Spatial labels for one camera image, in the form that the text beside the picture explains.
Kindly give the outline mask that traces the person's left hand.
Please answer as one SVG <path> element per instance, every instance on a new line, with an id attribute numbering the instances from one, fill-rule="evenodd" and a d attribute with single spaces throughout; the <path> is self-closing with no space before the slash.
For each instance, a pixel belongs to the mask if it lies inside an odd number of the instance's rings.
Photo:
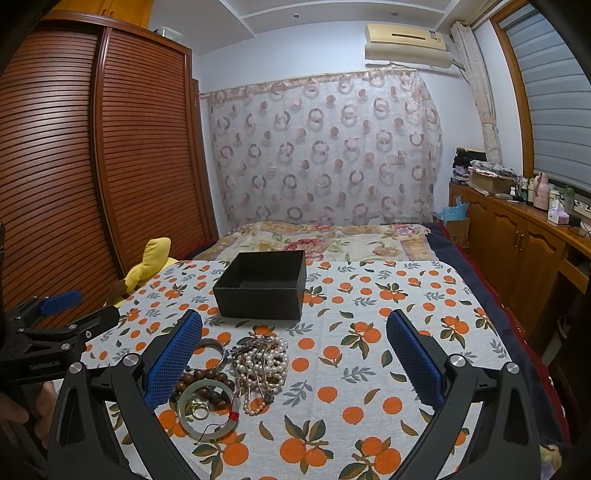
<path id="1" fill-rule="evenodd" d="M 11 447 L 21 445 L 14 426 L 25 425 L 30 414 L 35 419 L 34 433 L 41 442 L 42 448 L 47 449 L 51 432 L 52 418 L 56 406 L 57 393 L 53 381 L 42 384 L 34 400 L 34 406 L 28 405 L 27 400 L 18 397 L 11 384 L 1 385 L 1 436 Z"/>

